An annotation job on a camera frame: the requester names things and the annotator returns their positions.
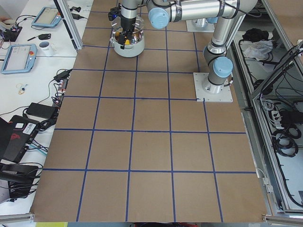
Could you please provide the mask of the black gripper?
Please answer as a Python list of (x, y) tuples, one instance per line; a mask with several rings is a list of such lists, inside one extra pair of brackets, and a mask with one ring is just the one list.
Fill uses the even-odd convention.
[(121, 18), (121, 26), (123, 28), (123, 31), (119, 34), (119, 44), (120, 44), (120, 48), (124, 49), (126, 40), (128, 40), (129, 44), (133, 43), (133, 32), (136, 23), (136, 17), (126, 18), (124, 16), (121, 16), (120, 18)]

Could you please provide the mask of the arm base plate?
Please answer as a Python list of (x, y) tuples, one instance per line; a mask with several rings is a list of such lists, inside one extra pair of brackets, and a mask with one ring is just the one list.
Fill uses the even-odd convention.
[(197, 102), (232, 103), (232, 93), (226, 78), (222, 85), (213, 85), (208, 81), (209, 73), (194, 72), (194, 84)]
[(213, 33), (214, 24), (209, 23), (206, 18), (187, 20), (188, 32)]

